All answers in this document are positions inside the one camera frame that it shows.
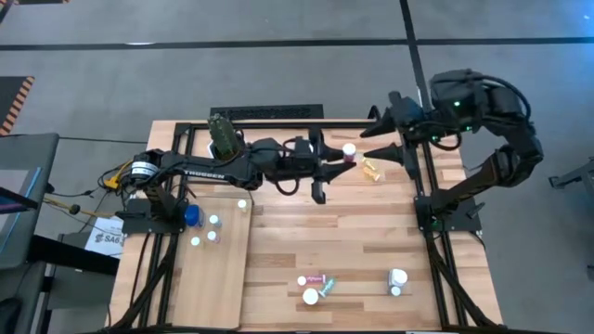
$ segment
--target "white cap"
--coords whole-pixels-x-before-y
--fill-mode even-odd
[[[342,153],[346,155],[354,155],[356,153],[356,147],[354,144],[344,144],[342,147]]]
[[[303,301],[308,305],[314,305],[318,299],[316,289],[309,288],[303,292]]]
[[[395,297],[400,296],[400,292],[401,292],[401,290],[398,287],[392,287],[390,289],[390,293],[392,293],[392,295],[395,296]]]
[[[216,232],[211,231],[209,232],[206,237],[210,240],[210,241],[215,241],[216,240]]]
[[[397,285],[403,285],[408,281],[407,273],[402,269],[392,269],[392,283]]]

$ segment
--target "concrete floor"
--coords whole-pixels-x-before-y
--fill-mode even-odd
[[[588,0],[409,3],[422,39],[594,36]],[[13,6],[0,26],[0,45],[368,37],[406,37],[398,1],[72,0]],[[422,46],[420,57],[427,80],[473,68],[512,82],[531,101],[545,160],[522,185],[479,197],[497,298],[512,328],[591,332],[592,199],[578,184],[553,190],[547,177],[592,155],[594,45]],[[146,141],[153,120],[203,119],[210,107],[322,103],[328,118],[352,118],[385,106],[390,90],[417,96],[406,46],[0,52],[0,75],[35,77],[14,133],[112,140]],[[484,131],[464,139],[467,166],[501,144]],[[143,147],[62,140],[51,182],[84,191]],[[98,200],[78,202],[95,208]],[[116,209],[117,199],[100,208]],[[79,228],[43,209],[38,233]],[[51,330],[97,329],[104,316],[105,307],[58,313]]]

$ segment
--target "wooden board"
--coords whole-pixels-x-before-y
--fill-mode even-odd
[[[252,202],[242,212],[237,199],[193,199],[206,215],[205,227],[189,228],[181,235],[178,246],[183,263],[179,290],[183,291],[174,308],[174,323],[202,328],[238,328],[243,276],[245,274]],[[216,214],[220,228],[209,227],[208,217]],[[221,240],[212,243],[206,234],[216,231]],[[199,246],[190,240],[199,237]]]
[[[148,146],[170,149],[174,125],[173,121],[154,122]],[[397,134],[362,140],[359,133],[360,130],[324,130],[327,144],[335,148],[352,142],[357,150],[368,151],[399,140]],[[208,132],[198,131],[196,135],[192,154],[206,156]],[[249,141],[272,136],[282,142],[296,135],[306,135],[306,130],[245,130],[245,135]],[[458,151],[432,149],[432,152],[441,187],[453,186],[465,177]],[[303,180],[302,188],[293,197],[278,194],[270,184],[252,192],[254,207],[240,312],[241,330],[439,328],[429,262],[412,205],[416,189],[398,164],[389,161],[375,164],[383,171],[380,182],[369,181],[357,166],[332,185],[325,185],[326,205],[313,202],[307,180]],[[426,179],[422,154],[420,165]],[[289,189],[292,183],[283,186]],[[193,185],[192,190],[199,196],[250,197],[246,191],[230,186]],[[461,284],[487,316],[500,322],[482,246],[468,233],[456,232],[450,236]],[[127,308],[142,240],[143,237],[131,237],[124,244],[111,304],[114,319]],[[139,287],[144,285],[149,254],[150,247],[143,262]],[[167,317],[167,321],[176,325],[180,325],[174,321],[179,312],[176,304],[182,302],[186,294],[193,293],[180,289],[185,263],[180,257],[175,263]],[[392,267],[405,269],[410,277],[399,298],[387,295],[386,277]],[[303,290],[297,286],[296,279],[317,273],[334,276],[337,284],[326,300],[306,307],[301,302]],[[160,295],[161,290],[157,289],[150,324],[155,321],[158,305],[155,300]],[[450,304],[450,320],[455,324],[455,309],[448,288],[445,295]]]

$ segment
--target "wooden tabletop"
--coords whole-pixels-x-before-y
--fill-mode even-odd
[[[148,148],[171,149],[177,122],[180,121],[155,121]],[[282,142],[296,135],[307,137],[306,129],[254,129],[244,132],[247,141],[273,137]],[[365,152],[392,142],[399,144],[397,134],[361,139],[360,133],[358,129],[324,130],[326,143],[334,148],[354,143],[357,151]],[[209,142],[207,130],[197,131],[192,154],[208,156],[206,147]],[[445,152],[432,148],[432,153],[441,188],[451,187],[465,178],[457,150]],[[301,189],[292,197],[282,196],[268,183],[252,192],[254,207],[240,330],[440,328],[427,251],[417,228],[412,203],[417,195],[414,183],[409,180],[404,168],[396,163],[373,163],[381,171],[380,181],[367,179],[362,167],[357,166],[331,185],[324,185],[326,205],[317,205],[310,198],[308,180],[302,181]],[[426,181],[422,154],[420,165]],[[291,189],[293,184],[287,182],[282,186]],[[249,198],[246,191],[232,186],[202,185],[192,186],[192,190],[199,197]],[[450,233],[450,237],[460,283],[488,317],[501,322],[483,247],[466,232]],[[143,240],[143,236],[131,236],[124,243],[110,305],[114,320],[119,319],[128,307]],[[186,242],[184,234],[180,245],[183,242]],[[167,243],[165,239],[161,255]],[[152,237],[148,244],[137,291],[145,284]],[[386,282],[391,268],[400,268],[408,273],[409,282],[400,297],[388,295]],[[186,289],[204,289],[193,286],[182,291],[179,280],[184,269],[180,261],[175,262],[168,322],[174,321],[176,310],[186,303],[189,293]],[[328,298],[317,305],[307,306],[301,298],[303,287],[297,285],[297,277],[315,274],[336,278],[336,285]],[[451,292],[445,281],[444,286],[450,322],[456,324]],[[161,285],[153,294],[150,324],[156,321],[160,296]]]

